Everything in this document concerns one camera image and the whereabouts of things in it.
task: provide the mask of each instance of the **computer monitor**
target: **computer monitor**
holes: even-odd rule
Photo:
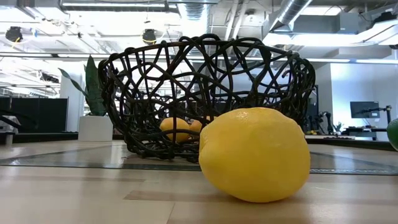
[[[380,118],[379,102],[350,102],[352,118]]]

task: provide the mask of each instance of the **plant leaf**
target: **plant leaf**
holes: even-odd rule
[[[75,80],[73,80],[65,70],[63,70],[63,69],[61,69],[61,68],[58,68],[58,69],[61,71],[62,76],[64,76],[65,78],[69,79],[69,80],[72,82],[73,86],[75,86],[75,88],[76,88],[77,90],[79,90],[80,92],[82,92],[83,95],[84,95],[86,98],[88,97],[87,92],[85,92],[85,91],[80,87],[79,83],[77,83]]]
[[[91,55],[88,57],[86,66],[86,87],[88,93],[86,101],[91,113],[94,116],[104,116],[106,110],[101,97],[102,89],[98,80],[97,68]]]

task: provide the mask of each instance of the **white planter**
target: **white planter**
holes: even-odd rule
[[[113,124],[105,116],[81,116],[79,120],[79,141],[112,141]]]

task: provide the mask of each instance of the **yellow lemon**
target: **yellow lemon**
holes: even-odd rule
[[[189,126],[189,129],[191,131],[196,131],[196,132],[200,132],[201,130],[201,122],[198,120],[193,120],[192,124]]]
[[[160,130],[167,131],[173,130],[173,118],[165,118],[160,124]],[[177,129],[189,130],[189,124],[181,118],[177,118]],[[167,134],[167,137],[173,141],[173,133]],[[188,133],[177,133],[175,136],[176,142],[186,141],[189,137]]]
[[[217,188],[248,202],[294,194],[310,172],[310,152],[297,123],[268,108],[222,114],[200,133],[199,163]]]

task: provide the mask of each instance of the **black woven basket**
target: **black woven basket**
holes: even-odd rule
[[[248,57],[253,50],[261,58]],[[271,65],[277,63],[274,71]],[[181,72],[181,66],[189,72]],[[237,75],[251,82],[247,90],[234,90]],[[222,41],[214,34],[127,48],[101,61],[98,76],[106,110],[129,151],[160,159],[180,156],[191,162],[198,158],[200,133],[176,125],[161,131],[164,118],[173,117],[174,124],[176,118],[195,119],[204,127],[210,122],[207,116],[212,120],[236,108],[260,106],[279,110],[302,125],[315,84],[313,67],[297,53],[267,47],[256,38]],[[159,94],[165,86],[170,94]],[[188,133],[192,138],[175,142],[166,136],[170,133]]]

